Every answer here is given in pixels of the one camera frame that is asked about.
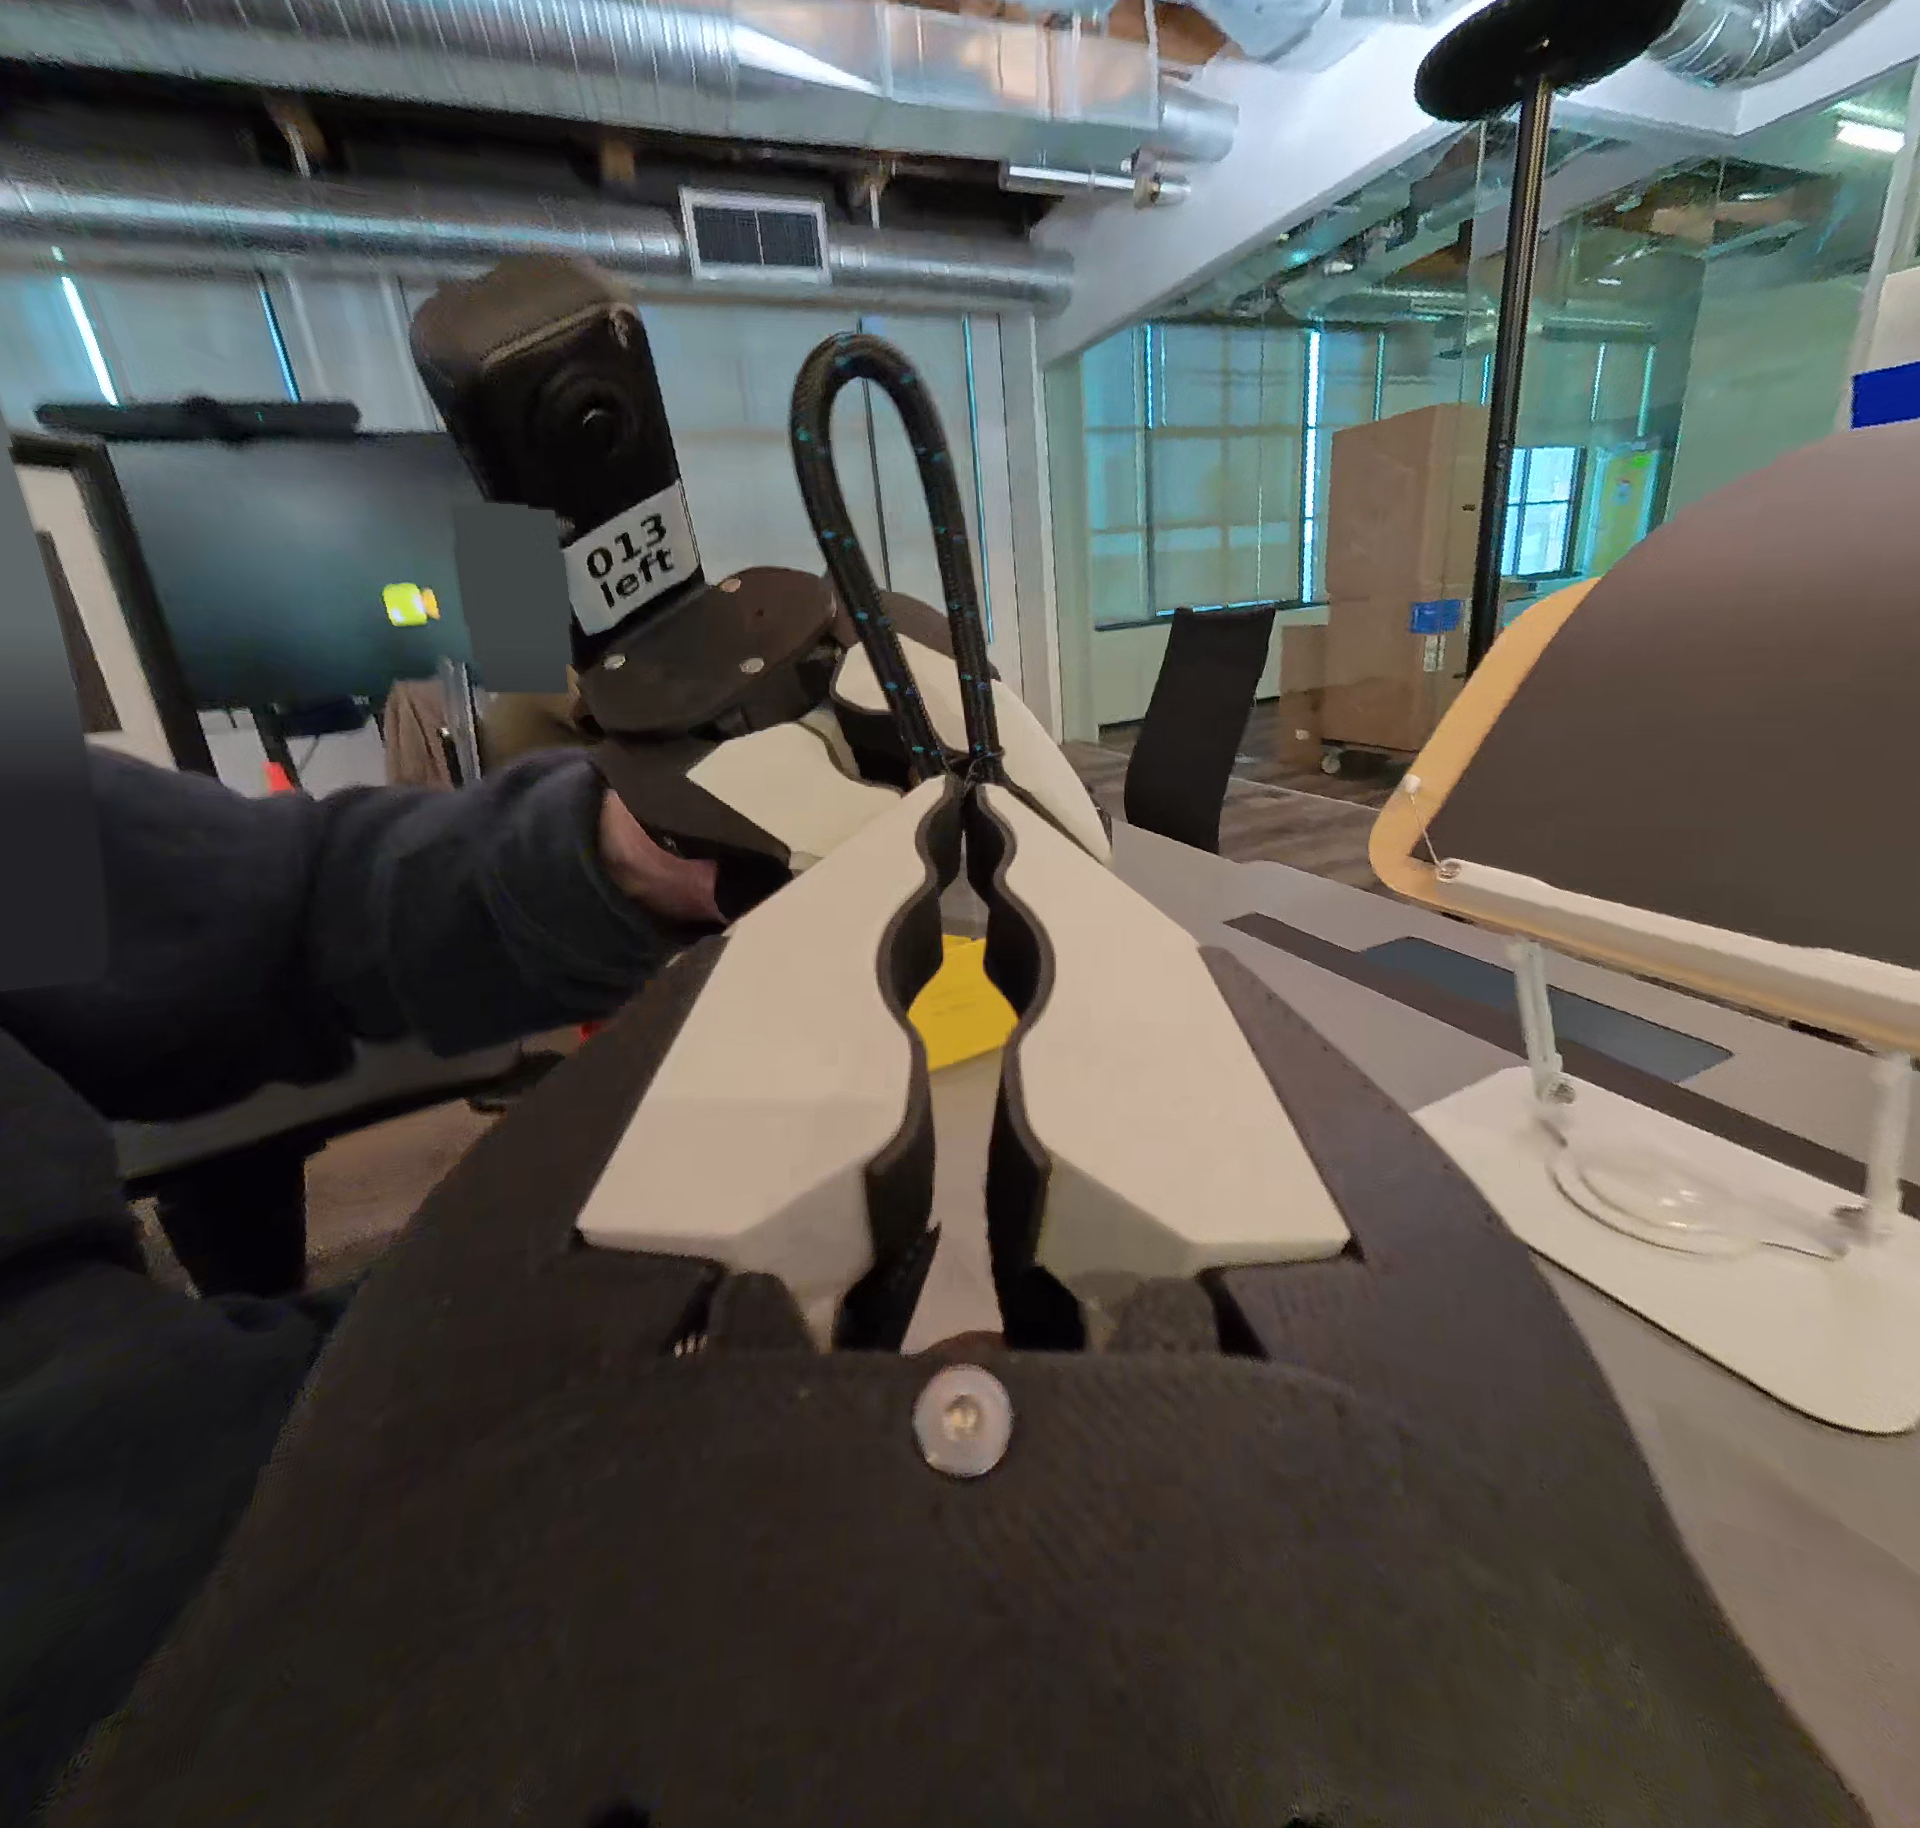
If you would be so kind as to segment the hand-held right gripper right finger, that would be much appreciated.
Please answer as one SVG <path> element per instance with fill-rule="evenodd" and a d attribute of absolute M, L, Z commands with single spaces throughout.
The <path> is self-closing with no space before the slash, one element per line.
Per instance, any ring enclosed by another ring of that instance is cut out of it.
<path fill-rule="evenodd" d="M 1153 1283 L 1352 1232 L 1191 934 L 1008 787 L 969 798 L 984 976 L 1013 1011 L 984 1210 L 1002 1339 L 1082 1350 Z"/>

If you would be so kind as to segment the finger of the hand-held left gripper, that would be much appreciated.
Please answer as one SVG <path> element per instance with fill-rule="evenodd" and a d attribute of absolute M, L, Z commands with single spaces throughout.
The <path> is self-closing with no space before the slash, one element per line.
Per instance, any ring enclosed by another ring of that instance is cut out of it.
<path fill-rule="evenodd" d="M 916 640 L 901 640 L 901 654 L 927 713 L 932 732 L 949 759 L 964 760 L 968 737 L 956 660 Z M 1002 771 L 1009 787 L 1040 808 L 1096 862 L 1111 866 L 1111 840 L 1105 820 L 1061 746 L 1046 732 L 1042 720 L 1023 705 L 1018 691 L 1002 680 L 989 680 L 989 692 Z M 877 735 L 891 737 L 895 732 L 886 713 L 882 684 L 861 647 L 852 647 L 836 669 L 836 705 L 853 714 L 875 716 Z"/>
<path fill-rule="evenodd" d="M 722 741 L 686 782 L 772 839 L 787 871 L 815 866 L 899 800 L 858 772 L 834 713 Z"/>

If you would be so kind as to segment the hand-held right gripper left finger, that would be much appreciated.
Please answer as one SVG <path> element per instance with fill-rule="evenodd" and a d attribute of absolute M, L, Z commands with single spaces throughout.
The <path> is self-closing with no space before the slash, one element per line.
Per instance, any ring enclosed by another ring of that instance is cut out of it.
<path fill-rule="evenodd" d="M 587 1247 L 766 1275 L 820 1344 L 899 1350 L 940 1241 L 908 1011 L 961 815 L 960 785 L 917 785 L 730 928 L 587 1193 Z"/>

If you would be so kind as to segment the yellow plastic bin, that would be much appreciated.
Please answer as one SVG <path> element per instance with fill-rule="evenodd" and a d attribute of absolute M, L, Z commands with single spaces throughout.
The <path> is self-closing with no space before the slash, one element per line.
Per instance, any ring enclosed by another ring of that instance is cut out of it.
<path fill-rule="evenodd" d="M 943 1073 L 1003 1049 L 1018 1014 L 985 968 L 980 937 L 945 930 L 940 962 L 908 1009 L 908 1026 L 927 1073 Z"/>

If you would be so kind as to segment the dark monitor with wooden back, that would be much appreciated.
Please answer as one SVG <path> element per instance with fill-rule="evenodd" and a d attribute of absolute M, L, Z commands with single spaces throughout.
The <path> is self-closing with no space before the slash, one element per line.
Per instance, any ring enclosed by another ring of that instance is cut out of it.
<path fill-rule="evenodd" d="M 1797 448 L 1527 606 L 1375 816 L 1375 878 L 1915 1055 L 1915 432 Z"/>

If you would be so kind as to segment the person's left hand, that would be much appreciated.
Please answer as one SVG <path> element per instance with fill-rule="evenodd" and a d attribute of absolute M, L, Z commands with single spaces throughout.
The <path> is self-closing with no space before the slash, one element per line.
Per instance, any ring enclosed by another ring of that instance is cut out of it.
<path fill-rule="evenodd" d="M 694 930 L 724 927 L 716 865 L 652 839 L 610 788 L 598 800 L 595 855 L 612 887 L 655 923 Z"/>

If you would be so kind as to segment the black office chair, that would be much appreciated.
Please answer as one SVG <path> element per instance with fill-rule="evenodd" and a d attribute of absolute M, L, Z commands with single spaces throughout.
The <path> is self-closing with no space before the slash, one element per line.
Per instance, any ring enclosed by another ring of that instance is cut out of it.
<path fill-rule="evenodd" d="M 1127 826 L 1213 856 L 1279 609 L 1177 609 L 1121 787 Z"/>

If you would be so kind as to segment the large black television screen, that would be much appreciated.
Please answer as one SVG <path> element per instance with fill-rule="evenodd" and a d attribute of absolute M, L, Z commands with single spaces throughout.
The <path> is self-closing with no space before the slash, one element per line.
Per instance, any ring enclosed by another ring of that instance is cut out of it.
<path fill-rule="evenodd" d="M 568 684 L 559 523 L 483 501 L 444 435 L 111 443 L 108 463 L 199 713 L 379 707 L 444 662 L 496 695 Z"/>

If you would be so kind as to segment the brown cardboard box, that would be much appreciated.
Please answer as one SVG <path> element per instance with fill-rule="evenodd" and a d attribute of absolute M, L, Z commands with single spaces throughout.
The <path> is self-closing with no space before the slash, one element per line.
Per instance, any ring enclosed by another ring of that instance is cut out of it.
<path fill-rule="evenodd" d="M 1434 402 L 1332 432 L 1323 622 L 1279 658 L 1281 742 L 1332 779 L 1409 762 L 1469 664 L 1488 413 Z"/>

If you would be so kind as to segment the black boom pole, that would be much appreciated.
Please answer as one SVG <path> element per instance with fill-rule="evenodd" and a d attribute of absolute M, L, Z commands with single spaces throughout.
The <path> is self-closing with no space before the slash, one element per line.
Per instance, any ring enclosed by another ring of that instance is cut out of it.
<path fill-rule="evenodd" d="M 1476 675 L 1500 632 L 1505 518 L 1553 103 L 1559 93 L 1589 88 L 1647 54 L 1683 7 L 1686 0 L 1496 0 L 1437 40 L 1414 77 L 1414 100 L 1432 120 L 1472 124 L 1515 113 L 1466 679 Z"/>

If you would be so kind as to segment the metal duct pipe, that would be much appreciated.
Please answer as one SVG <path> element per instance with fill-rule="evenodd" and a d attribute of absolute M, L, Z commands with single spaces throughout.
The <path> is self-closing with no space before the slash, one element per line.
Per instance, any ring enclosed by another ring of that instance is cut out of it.
<path fill-rule="evenodd" d="M 1064 313 L 1074 293 L 1072 261 L 1022 241 L 815 225 L 812 265 L 711 263 L 668 208 L 539 207 L 469 188 L 78 155 L 5 153 L 2 223 L 4 242 L 32 249 L 201 251 L 420 275 L 542 257 L 731 297 L 994 304 L 1042 319 Z"/>

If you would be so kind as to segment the large silver air duct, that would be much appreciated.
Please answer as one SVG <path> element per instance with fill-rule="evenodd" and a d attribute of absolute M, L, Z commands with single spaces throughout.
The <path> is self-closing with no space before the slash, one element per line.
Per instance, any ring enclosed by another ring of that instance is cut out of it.
<path fill-rule="evenodd" d="M 4 0 L 4 60 L 1051 171 L 1238 131 L 1141 42 L 895 0 Z"/>

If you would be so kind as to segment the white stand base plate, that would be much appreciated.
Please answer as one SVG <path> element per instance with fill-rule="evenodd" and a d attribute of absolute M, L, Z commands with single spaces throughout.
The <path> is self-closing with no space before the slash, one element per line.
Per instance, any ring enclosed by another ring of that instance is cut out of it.
<path fill-rule="evenodd" d="M 1416 1120 L 1548 1265 L 1818 1424 L 1915 1430 L 1917 1239 L 1901 1199 L 1917 976 L 1899 962 L 1682 920 L 1443 859 L 1434 905 L 1511 934 L 1524 1068 Z M 1835 1028 L 1871 1059 L 1859 1193 L 1674 1111 L 1576 1081 L 1548 944 L 1752 1011 Z"/>

